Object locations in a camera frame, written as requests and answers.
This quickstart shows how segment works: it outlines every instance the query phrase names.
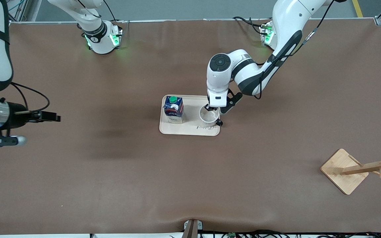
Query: mug handle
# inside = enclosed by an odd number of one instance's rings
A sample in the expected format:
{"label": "mug handle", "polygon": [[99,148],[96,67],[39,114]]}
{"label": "mug handle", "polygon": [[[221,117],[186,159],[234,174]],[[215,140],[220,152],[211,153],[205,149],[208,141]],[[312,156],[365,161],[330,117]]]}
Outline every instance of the mug handle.
{"label": "mug handle", "polygon": [[220,119],[217,119],[217,120],[216,120],[216,125],[217,125],[217,126],[222,126],[222,125],[223,125],[223,121],[220,120]]}

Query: white mug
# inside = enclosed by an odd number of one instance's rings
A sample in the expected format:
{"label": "white mug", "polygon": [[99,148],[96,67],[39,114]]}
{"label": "white mug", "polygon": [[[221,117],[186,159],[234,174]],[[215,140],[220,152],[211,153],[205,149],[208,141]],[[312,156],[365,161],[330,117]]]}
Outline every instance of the white mug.
{"label": "white mug", "polygon": [[202,106],[199,110],[199,118],[201,119],[204,124],[207,126],[222,126],[223,122],[220,120],[220,111],[218,108],[214,108],[213,110],[207,110],[205,106]]}

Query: wooden base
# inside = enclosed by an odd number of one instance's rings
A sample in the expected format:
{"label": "wooden base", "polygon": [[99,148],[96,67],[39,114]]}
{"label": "wooden base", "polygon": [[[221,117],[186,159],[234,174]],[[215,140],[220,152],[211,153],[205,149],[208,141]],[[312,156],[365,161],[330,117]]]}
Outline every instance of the wooden base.
{"label": "wooden base", "polygon": [[368,176],[368,172],[354,175],[340,175],[343,168],[356,166],[357,163],[351,160],[348,152],[339,149],[328,161],[326,161],[320,170],[336,185],[344,194],[351,194],[358,185]]}

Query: tray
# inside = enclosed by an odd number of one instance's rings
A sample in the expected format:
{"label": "tray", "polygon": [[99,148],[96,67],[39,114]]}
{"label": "tray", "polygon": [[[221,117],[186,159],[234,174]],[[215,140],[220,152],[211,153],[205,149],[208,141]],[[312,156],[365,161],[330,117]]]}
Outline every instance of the tray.
{"label": "tray", "polygon": [[[169,123],[164,114],[164,102],[167,96],[183,98],[184,114],[182,124]],[[220,133],[220,127],[207,126],[199,118],[199,109],[208,103],[207,96],[165,95],[161,101],[160,132],[167,135],[188,135],[215,137]]]}

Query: brown table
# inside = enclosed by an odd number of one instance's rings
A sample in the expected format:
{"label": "brown table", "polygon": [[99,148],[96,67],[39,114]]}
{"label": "brown table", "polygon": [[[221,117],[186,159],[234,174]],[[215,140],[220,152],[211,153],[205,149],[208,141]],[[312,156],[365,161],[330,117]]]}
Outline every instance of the brown table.
{"label": "brown table", "polygon": [[[265,61],[271,51],[249,25],[131,23],[108,55],[89,51],[74,24],[10,32],[15,81],[49,96],[62,122],[28,124],[13,131],[26,146],[0,148],[0,234],[174,232],[190,218],[205,230],[381,232],[381,179],[347,196],[319,170],[339,148],[362,163],[381,158],[372,19],[324,21],[212,138],[161,134],[161,99],[205,95],[216,53],[244,48]],[[13,88],[0,96],[21,101]]]}

